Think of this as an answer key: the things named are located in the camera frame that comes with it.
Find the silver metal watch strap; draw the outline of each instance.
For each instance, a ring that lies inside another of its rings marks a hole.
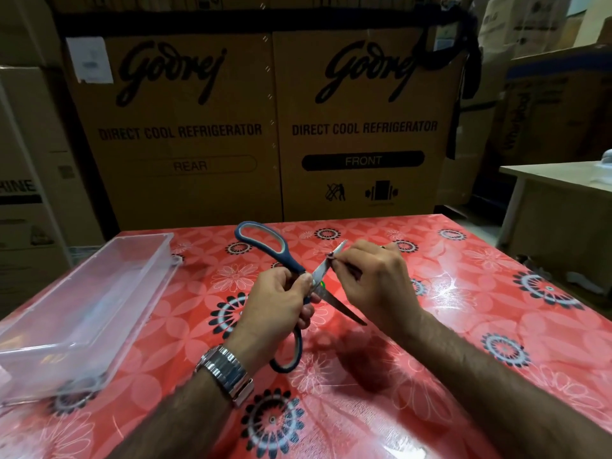
[[[249,378],[236,356],[224,346],[211,348],[202,356],[193,372],[196,373],[203,367],[217,379],[236,406],[240,406],[253,392],[253,379]]]

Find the scissor blade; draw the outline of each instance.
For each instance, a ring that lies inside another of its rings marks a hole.
[[[330,251],[330,253],[333,253],[333,254],[340,253],[342,251],[342,248],[344,248],[344,245],[346,245],[346,240],[344,240],[340,245],[338,245],[335,250]],[[331,266],[332,266],[332,261],[325,258],[323,262],[320,263],[318,267],[315,269],[315,271],[312,273],[313,282],[319,285],[319,283],[321,282],[321,280],[323,280],[323,277],[325,277],[325,274],[327,273],[327,271],[329,270]]]
[[[363,322],[362,319],[359,318],[359,316],[357,316],[353,311],[347,308],[342,303],[342,301],[340,301],[338,298],[336,298],[334,295],[328,292],[321,285],[318,285],[318,287],[315,288],[315,293],[317,293],[317,295],[319,295],[319,297],[321,297],[323,301],[326,301],[328,304],[338,309],[342,314],[353,319],[357,324],[367,325],[365,322]]]

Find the plastic container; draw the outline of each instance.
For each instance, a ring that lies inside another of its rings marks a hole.
[[[172,237],[112,239],[0,329],[0,402],[106,386],[181,261]]]
[[[595,164],[591,181],[612,185],[612,150],[606,151],[601,161]]]

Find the black oval label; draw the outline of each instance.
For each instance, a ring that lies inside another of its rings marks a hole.
[[[383,153],[338,153],[306,155],[305,171],[343,171],[345,169],[416,168],[425,161],[422,151],[388,151]]]

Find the scissors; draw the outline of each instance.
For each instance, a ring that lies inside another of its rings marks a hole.
[[[242,230],[244,228],[255,228],[257,230],[263,231],[266,234],[269,234],[274,239],[276,239],[276,241],[279,242],[281,246],[280,251],[275,251],[270,246],[265,245],[259,240],[245,236],[242,233]],[[236,239],[238,239],[238,241],[246,243],[247,245],[254,246],[255,248],[270,255],[273,259],[276,259],[283,266],[289,269],[290,272],[296,275],[302,275],[303,273],[306,273],[306,269],[302,265],[300,265],[300,263],[298,263],[290,254],[289,245],[287,244],[287,241],[278,232],[272,230],[270,227],[267,227],[264,224],[260,224],[258,222],[246,221],[238,224],[236,230],[234,231],[234,235],[236,236]],[[346,240],[344,240],[336,249],[334,249],[333,253],[340,253],[342,248],[344,248],[345,244]],[[312,293],[317,293],[317,295],[323,301],[326,301],[334,308],[338,309],[342,314],[353,319],[357,324],[367,325],[353,311],[347,308],[340,300],[338,300],[334,295],[328,292],[328,290],[326,290],[321,284],[321,280],[323,279],[331,265],[331,260],[325,258],[323,262],[320,263],[315,269],[315,271],[312,273],[312,287],[308,296],[304,298],[304,304],[306,305],[310,303],[310,295]],[[300,359],[302,359],[302,332],[297,326],[293,329],[293,336],[295,337],[295,350],[293,353],[293,360],[287,365],[280,365],[275,359],[272,359],[270,361],[270,366],[278,373],[291,372],[300,363]]]

